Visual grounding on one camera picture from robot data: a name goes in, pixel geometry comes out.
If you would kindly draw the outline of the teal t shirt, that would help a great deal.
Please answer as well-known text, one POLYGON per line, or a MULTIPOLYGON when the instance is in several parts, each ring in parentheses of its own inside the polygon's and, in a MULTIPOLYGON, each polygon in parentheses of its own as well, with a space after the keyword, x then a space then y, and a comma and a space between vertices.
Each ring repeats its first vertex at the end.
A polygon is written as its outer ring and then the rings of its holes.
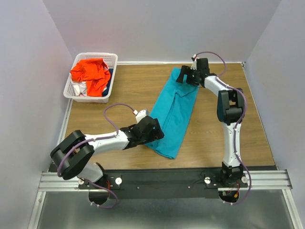
POLYGON ((197 87, 176 82, 180 71, 173 68, 150 112, 152 118, 158 119, 164 137, 146 146, 169 159, 175 159, 178 155, 198 94, 197 87))

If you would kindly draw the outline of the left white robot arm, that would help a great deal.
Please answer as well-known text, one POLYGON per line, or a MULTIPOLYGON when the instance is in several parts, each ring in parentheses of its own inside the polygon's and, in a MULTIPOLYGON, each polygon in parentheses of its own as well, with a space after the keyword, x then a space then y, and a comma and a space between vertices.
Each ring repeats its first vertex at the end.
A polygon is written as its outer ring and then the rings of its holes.
POLYGON ((64 180, 78 177, 96 183, 105 172, 99 163, 90 163, 94 154, 125 150, 162 138, 164 133, 158 119, 147 115, 138 123, 112 133, 85 135, 81 130, 73 131, 51 151, 50 157, 58 176, 64 180))

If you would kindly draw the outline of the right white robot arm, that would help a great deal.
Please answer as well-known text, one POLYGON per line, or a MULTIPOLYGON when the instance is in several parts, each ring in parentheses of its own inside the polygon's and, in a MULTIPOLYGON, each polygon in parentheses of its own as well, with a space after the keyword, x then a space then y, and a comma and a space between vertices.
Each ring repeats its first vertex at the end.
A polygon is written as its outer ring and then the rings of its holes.
POLYGON ((233 88, 211 73, 207 58, 192 57, 192 65, 181 67, 177 83, 201 86, 217 96, 217 118, 224 130, 224 159, 220 182, 233 184, 244 174, 240 156, 240 129, 245 115, 245 98, 241 89, 233 88))

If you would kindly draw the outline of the dark blue t shirt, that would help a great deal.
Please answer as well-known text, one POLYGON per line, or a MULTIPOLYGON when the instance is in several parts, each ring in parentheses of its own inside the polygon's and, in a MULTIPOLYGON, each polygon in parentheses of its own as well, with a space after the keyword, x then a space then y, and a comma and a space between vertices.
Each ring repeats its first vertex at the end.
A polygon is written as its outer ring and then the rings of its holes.
POLYGON ((102 92, 102 97, 106 97, 108 95, 111 94, 110 90, 112 89, 112 80, 114 78, 114 69, 113 68, 110 68, 109 69, 109 73, 110 73, 110 79, 109 81, 107 82, 103 92, 102 92))

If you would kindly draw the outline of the orange t shirt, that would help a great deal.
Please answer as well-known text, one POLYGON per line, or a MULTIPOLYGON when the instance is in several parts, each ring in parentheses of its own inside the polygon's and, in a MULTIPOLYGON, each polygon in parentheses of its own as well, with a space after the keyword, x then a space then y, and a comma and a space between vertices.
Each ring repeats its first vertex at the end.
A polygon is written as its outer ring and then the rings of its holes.
POLYGON ((102 92, 110 79, 109 66, 103 58, 80 60, 71 70, 71 80, 86 82, 87 96, 102 97, 102 92))

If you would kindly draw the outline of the white t shirt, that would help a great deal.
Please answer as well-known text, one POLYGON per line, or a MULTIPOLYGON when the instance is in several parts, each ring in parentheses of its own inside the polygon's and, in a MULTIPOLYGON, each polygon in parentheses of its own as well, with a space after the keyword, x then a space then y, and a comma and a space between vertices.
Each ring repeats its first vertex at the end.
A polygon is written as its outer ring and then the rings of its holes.
POLYGON ((71 80, 73 90, 76 96, 87 96, 87 85, 86 82, 75 82, 71 80))

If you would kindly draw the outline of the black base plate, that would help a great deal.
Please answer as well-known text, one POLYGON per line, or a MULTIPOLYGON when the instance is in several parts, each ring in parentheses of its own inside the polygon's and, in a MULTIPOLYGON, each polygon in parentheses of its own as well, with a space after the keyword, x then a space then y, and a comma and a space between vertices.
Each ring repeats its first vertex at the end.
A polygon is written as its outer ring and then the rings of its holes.
POLYGON ((247 188, 242 180, 221 181, 221 169, 107 170, 102 183, 118 199, 218 198, 221 191, 247 188))

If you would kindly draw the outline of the aluminium rail frame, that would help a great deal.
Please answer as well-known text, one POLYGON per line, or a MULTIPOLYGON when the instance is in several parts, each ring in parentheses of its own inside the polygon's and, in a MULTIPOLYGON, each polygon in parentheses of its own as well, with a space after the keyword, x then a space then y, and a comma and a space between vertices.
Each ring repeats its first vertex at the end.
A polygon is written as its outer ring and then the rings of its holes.
MULTIPOLYGON (((281 190, 283 192, 285 203, 288 208, 290 218, 295 229, 302 229, 302 221, 299 217, 291 190, 293 186, 290 181, 289 174, 286 170, 252 170, 250 171, 252 178, 251 190, 281 190)), ((38 193, 34 202, 34 207, 28 225, 29 229, 38 228, 41 216, 42 205, 47 192, 89 192, 91 189, 79 188, 79 180, 73 178, 71 180, 63 180, 56 173, 42 173, 38 193)))

